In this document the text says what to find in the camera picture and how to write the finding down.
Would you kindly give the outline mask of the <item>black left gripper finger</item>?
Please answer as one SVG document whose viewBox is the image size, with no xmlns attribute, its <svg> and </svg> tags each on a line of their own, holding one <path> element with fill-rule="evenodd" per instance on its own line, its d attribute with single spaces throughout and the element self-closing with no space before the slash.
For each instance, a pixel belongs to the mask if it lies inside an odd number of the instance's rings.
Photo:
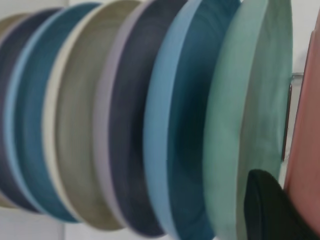
<svg viewBox="0 0 320 240">
<path fill-rule="evenodd" d="M 250 170 L 244 198 L 249 240 L 318 240 L 278 181 L 267 171 Z"/>
</svg>

